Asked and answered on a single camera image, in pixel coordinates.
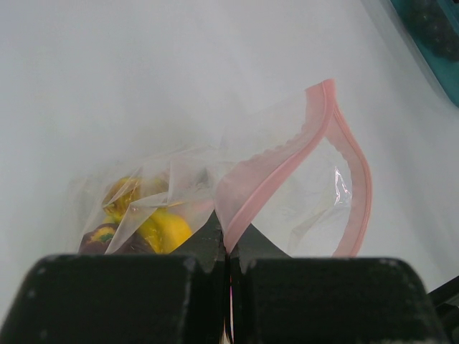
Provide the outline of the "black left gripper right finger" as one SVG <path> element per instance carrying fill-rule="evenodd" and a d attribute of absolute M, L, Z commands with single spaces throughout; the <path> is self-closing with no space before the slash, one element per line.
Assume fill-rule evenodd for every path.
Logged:
<path fill-rule="evenodd" d="M 292 258 L 250 226 L 228 255 L 236 343 L 446 343 L 422 280 L 389 257 Z"/>

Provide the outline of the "yellow banana bunch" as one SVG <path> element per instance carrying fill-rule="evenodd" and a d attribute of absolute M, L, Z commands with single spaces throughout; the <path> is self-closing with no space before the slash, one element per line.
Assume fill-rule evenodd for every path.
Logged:
<path fill-rule="evenodd" d="M 133 202 L 169 190 L 164 177 L 124 177 L 116 181 L 102 201 L 103 211 L 125 234 L 125 242 L 118 250 L 122 253 L 169 254 L 192 235 L 188 223 L 165 206 L 152 213 Z"/>

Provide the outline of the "pink dotted zip top bag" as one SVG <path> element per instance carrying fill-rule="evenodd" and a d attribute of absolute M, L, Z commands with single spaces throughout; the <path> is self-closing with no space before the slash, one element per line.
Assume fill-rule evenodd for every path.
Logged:
<path fill-rule="evenodd" d="M 133 202 L 152 213 L 165 206 L 193 236 L 218 218 L 228 253 L 253 226 L 290 257 L 352 257 L 372 209 L 369 164 L 337 101 L 332 79 L 228 128 L 218 146 L 177 148 L 128 159 L 76 180 L 62 220 L 65 246 L 104 223 L 110 187 L 124 177 L 164 177 L 169 190 Z M 128 234 L 118 227 L 105 254 Z"/>

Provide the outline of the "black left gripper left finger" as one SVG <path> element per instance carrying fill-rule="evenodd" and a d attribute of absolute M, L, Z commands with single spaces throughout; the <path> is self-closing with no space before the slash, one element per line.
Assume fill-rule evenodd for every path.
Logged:
<path fill-rule="evenodd" d="M 170 254 L 61 254 L 26 274 L 3 343 L 220 343 L 225 253 L 218 218 Z"/>

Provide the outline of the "red apple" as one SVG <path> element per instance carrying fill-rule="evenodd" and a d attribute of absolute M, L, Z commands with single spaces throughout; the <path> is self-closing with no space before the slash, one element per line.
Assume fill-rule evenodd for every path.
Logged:
<path fill-rule="evenodd" d="M 80 254 L 104 254 L 117 229 L 118 225 L 115 223 L 101 224 L 83 236 L 78 252 Z M 141 235 L 134 233 L 115 253 L 147 254 L 154 253 L 154 250 Z"/>

